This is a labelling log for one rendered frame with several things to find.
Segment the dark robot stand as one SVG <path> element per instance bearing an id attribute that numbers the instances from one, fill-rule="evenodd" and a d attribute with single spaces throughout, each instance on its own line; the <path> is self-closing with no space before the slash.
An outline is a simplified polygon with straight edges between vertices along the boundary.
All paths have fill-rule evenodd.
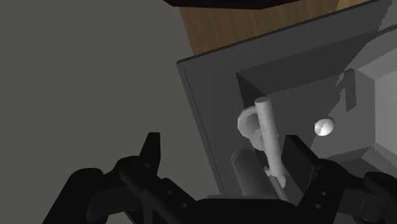
<path id="1" fill-rule="evenodd" d="M 164 0 L 171 6 L 185 8 L 221 8 L 262 10 L 300 0 Z"/>

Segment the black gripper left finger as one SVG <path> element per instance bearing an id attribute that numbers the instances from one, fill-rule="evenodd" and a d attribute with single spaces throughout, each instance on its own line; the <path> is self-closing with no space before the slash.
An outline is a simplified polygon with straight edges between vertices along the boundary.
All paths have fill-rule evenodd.
<path id="1" fill-rule="evenodd" d="M 43 224 L 106 224 L 125 213 L 132 224 L 197 224 L 196 201 L 168 178 L 157 175 L 160 133 L 148 133 L 138 156 L 119 159 L 103 173 L 98 168 L 73 172 Z"/>

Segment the grey metal faucet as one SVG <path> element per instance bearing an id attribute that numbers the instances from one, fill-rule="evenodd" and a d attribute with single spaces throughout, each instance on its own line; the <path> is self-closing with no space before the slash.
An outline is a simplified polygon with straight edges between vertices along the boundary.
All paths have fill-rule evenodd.
<path id="1" fill-rule="evenodd" d="M 253 148 L 266 154 L 268 167 L 265 173 L 278 197 L 288 201 L 284 192 L 286 178 L 282 150 L 270 98 L 257 98 L 254 106 L 244 109 L 237 118 L 237 128 L 242 136 L 249 139 Z"/>

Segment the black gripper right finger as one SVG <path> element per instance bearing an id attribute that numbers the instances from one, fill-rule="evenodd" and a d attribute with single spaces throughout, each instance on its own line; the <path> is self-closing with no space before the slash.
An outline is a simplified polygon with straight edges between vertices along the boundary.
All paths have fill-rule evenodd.
<path id="1" fill-rule="evenodd" d="M 318 158 L 296 135 L 284 138 L 282 162 L 303 193 L 298 207 L 309 224 L 333 224 L 337 213 L 359 224 L 397 224 L 397 178 L 374 171 L 359 178 Z"/>

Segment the grey sink basin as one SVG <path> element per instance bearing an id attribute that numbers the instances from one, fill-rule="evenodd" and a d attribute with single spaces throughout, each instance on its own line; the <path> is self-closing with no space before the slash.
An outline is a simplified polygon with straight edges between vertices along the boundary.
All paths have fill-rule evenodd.
<path id="1" fill-rule="evenodd" d="M 364 158 L 397 174 L 397 0 L 368 0 L 180 60 L 177 68 L 222 195 L 240 195 L 231 162 L 250 142 L 240 113 L 270 98 L 279 139 L 321 158 Z"/>

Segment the dark grey cylinder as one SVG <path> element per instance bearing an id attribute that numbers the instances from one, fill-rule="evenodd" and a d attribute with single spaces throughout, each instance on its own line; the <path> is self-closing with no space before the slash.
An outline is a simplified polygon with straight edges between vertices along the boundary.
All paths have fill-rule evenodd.
<path id="1" fill-rule="evenodd" d="M 268 197 L 267 175 L 254 151 L 250 149 L 237 150 L 231 157 L 231 163 L 243 196 Z"/>

